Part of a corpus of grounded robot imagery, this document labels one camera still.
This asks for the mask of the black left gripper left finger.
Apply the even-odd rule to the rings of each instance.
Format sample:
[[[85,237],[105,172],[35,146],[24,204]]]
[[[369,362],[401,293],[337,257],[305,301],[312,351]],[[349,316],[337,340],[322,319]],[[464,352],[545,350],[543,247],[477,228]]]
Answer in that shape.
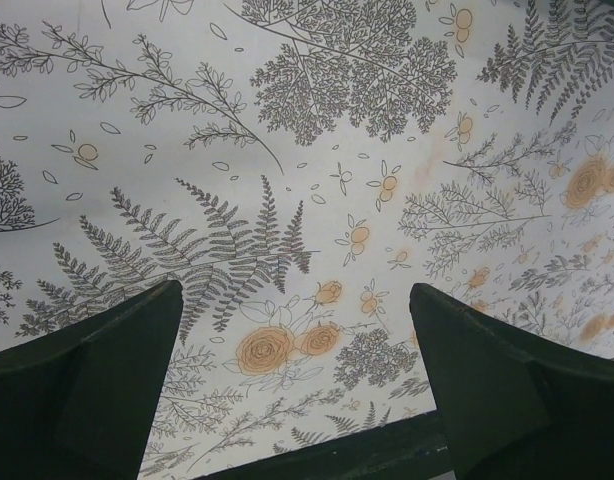
[[[182,316],[164,281],[0,351],[0,479],[135,479]]]

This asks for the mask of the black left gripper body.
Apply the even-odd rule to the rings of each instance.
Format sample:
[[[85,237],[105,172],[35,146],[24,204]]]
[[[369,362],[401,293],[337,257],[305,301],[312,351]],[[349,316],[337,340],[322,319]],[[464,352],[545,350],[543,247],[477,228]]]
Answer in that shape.
[[[436,410],[208,476],[213,480],[453,479]]]

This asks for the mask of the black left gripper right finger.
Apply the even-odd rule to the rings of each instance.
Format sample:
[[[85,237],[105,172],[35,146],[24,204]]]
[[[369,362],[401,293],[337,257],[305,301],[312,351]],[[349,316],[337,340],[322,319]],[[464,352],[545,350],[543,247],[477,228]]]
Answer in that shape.
[[[459,479],[614,479],[614,360],[425,283],[410,313]]]

